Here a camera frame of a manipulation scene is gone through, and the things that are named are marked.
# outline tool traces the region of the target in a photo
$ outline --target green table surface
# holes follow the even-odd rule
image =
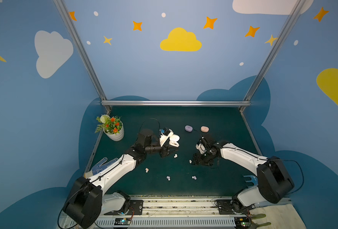
[[[175,153],[166,158],[158,153],[148,154],[142,164],[118,180],[107,194],[122,190],[128,195],[232,196],[249,184],[245,183],[243,175],[252,175],[252,172],[223,158],[219,163],[216,159],[213,168],[191,165],[189,160],[197,152],[195,145],[200,135],[184,129],[185,125],[190,125],[200,131],[201,126],[207,126],[215,140],[228,140],[257,153],[238,108],[115,106],[111,116],[121,116],[124,137],[115,142],[103,134],[92,166],[104,157],[108,160],[120,158],[134,144],[141,124],[148,118],[156,118],[161,128],[170,128],[179,135],[180,146],[175,152],[177,158],[174,158]],[[158,135],[158,123],[153,119],[146,121],[142,129],[152,129]]]

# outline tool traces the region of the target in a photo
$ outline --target glove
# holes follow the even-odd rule
[[[101,171],[105,170],[106,168],[108,168],[110,165],[112,165],[113,163],[115,163],[116,161],[118,161],[118,158],[114,158],[113,160],[107,162],[108,158],[103,158],[102,160],[100,160],[97,164],[95,164],[91,170],[87,173],[84,174],[85,178],[89,178],[91,176],[97,175],[98,173],[100,173]]]

